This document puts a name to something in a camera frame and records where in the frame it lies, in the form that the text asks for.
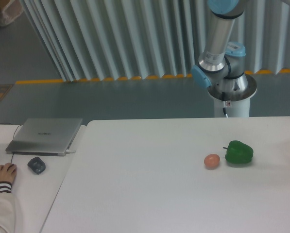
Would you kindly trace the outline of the person's right hand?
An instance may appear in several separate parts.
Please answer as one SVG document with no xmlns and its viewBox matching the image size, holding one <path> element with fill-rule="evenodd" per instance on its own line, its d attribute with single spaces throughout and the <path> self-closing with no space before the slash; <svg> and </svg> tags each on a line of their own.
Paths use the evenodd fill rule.
<svg viewBox="0 0 290 233">
<path fill-rule="evenodd" d="M 17 175 L 17 166 L 12 163 L 0 165 L 0 183 L 13 184 Z"/>
</svg>

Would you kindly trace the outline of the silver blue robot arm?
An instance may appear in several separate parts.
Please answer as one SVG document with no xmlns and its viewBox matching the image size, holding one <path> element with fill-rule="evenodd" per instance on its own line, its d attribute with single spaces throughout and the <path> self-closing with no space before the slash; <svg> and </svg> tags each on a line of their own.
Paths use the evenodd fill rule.
<svg viewBox="0 0 290 233">
<path fill-rule="evenodd" d="M 290 69 L 290 0 L 209 0 L 205 48 L 191 72 L 202 87 L 261 69 Z"/>
</svg>

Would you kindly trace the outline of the cream striped sleeve forearm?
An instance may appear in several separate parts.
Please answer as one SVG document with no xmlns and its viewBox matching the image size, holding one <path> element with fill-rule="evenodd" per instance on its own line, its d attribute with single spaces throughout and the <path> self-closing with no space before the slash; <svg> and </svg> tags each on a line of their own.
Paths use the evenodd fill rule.
<svg viewBox="0 0 290 233">
<path fill-rule="evenodd" d="M 10 182 L 0 182 L 0 233 L 15 230 L 15 197 Z"/>
</svg>

